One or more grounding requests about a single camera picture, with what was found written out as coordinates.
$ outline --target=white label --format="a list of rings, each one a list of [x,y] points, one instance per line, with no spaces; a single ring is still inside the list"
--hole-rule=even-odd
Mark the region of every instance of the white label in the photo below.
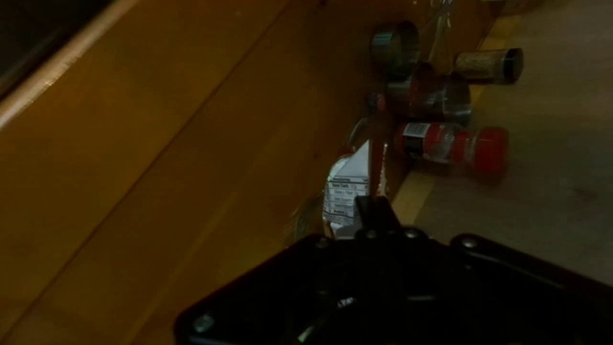
[[[430,123],[411,123],[411,125],[405,127],[403,136],[422,138],[424,140],[428,130],[430,130]]]
[[[355,203],[359,196],[369,196],[369,182],[334,180],[330,182],[330,211],[355,217]]]

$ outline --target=wooden panel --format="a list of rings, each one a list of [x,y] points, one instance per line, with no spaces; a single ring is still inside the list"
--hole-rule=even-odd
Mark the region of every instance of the wooden panel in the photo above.
[[[0,132],[0,337],[286,0],[145,0]]]
[[[288,245],[380,86],[371,33],[407,4],[292,2],[7,343],[171,343],[181,309]]]

